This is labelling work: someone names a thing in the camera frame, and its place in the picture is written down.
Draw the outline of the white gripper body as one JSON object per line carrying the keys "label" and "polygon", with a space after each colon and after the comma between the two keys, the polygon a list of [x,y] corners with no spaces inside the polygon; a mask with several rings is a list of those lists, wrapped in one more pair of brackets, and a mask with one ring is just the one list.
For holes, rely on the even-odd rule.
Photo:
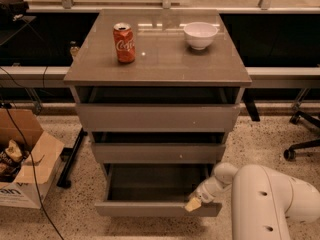
{"label": "white gripper body", "polygon": [[222,181],[215,176],[204,180],[191,193],[189,201],[197,204],[210,203],[227,187]]}

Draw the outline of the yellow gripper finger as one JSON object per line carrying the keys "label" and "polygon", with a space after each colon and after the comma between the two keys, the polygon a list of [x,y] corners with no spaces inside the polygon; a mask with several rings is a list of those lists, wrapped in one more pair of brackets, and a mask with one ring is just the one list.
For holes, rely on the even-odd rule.
{"label": "yellow gripper finger", "polygon": [[201,200],[197,197],[192,197],[188,203],[185,205],[185,210],[188,212],[192,212],[201,207]]}

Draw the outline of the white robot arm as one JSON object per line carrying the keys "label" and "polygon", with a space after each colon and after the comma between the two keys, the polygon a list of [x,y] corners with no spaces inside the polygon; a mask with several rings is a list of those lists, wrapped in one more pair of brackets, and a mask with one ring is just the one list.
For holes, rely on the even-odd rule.
{"label": "white robot arm", "polygon": [[310,223],[320,218],[320,193],[313,185],[262,165],[217,164],[185,209],[192,212],[227,190],[233,240],[291,240],[289,219]]}

